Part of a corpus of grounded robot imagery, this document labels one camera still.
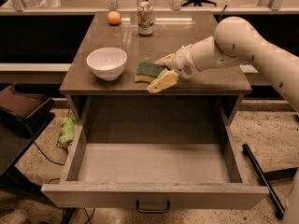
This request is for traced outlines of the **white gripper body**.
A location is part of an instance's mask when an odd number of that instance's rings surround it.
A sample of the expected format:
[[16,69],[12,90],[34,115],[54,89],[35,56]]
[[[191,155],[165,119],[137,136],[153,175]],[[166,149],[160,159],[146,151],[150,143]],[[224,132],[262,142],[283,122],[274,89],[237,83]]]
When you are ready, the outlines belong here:
[[192,45],[180,48],[174,54],[170,65],[182,78],[188,79],[200,74],[192,60]]

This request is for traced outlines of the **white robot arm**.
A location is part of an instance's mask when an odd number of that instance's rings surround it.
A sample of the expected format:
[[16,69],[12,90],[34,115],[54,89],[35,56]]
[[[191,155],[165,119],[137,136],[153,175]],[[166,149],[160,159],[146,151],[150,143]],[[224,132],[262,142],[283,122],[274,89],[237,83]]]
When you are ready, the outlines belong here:
[[228,17],[218,23],[214,34],[187,45],[160,60],[166,68],[148,85],[157,93],[208,69],[248,62],[272,87],[299,111],[299,57],[266,41],[246,20]]

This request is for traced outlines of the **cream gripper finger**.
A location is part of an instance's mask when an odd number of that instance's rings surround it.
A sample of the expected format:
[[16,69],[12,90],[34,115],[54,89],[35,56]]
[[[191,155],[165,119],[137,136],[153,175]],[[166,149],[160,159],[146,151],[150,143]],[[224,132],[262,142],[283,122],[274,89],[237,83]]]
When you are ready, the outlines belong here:
[[147,87],[149,93],[157,93],[166,90],[178,83],[179,74],[174,70],[164,69]]
[[171,69],[172,68],[171,61],[172,61],[173,57],[174,57],[174,54],[171,53],[171,54],[168,54],[168,55],[164,56],[163,58],[155,61],[154,63],[161,65],[161,66],[165,66],[167,69]]

